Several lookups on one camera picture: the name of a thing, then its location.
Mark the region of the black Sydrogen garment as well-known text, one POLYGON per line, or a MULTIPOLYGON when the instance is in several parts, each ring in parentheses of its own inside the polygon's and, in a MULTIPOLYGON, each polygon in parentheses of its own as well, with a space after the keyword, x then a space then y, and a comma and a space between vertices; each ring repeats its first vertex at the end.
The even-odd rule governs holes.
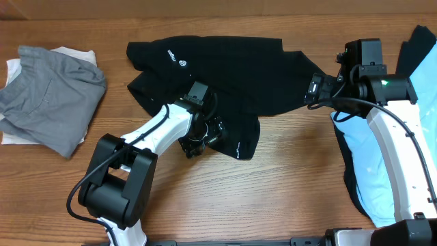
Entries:
POLYGON ((176 36, 129 42, 126 54, 140 71, 128 90, 151 116, 196 81, 216 92, 215 114, 228 136, 212 149, 240 160, 255 154, 258 118, 304 106, 312 76, 322 73, 302 51, 284 51, 274 38, 176 36))

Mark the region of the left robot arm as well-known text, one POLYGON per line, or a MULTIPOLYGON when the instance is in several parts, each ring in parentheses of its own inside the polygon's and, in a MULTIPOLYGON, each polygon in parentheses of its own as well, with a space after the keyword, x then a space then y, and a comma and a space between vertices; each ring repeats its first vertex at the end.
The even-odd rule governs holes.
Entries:
POLYGON ((224 139, 225 126, 215 114, 218 105, 217 93, 196 81, 137 130, 122 137, 104 135, 68 201, 78 197, 88 210, 86 221, 105 228, 109 245, 146 245, 141 218, 159 156, 176 141, 190 159, 224 139))

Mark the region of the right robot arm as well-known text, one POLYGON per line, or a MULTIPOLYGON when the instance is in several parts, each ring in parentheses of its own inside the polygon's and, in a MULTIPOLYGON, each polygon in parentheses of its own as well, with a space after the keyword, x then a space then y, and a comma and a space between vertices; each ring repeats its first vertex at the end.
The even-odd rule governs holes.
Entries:
POLYGON ((347 43, 337 62, 337 77, 313 77, 307 104, 366 119, 389 175, 396 222, 376 230, 327 230, 321 245, 435 245, 436 146, 428 141, 436 125, 424 131, 420 108, 436 115, 436 47, 406 76, 388 74, 379 39, 347 43))

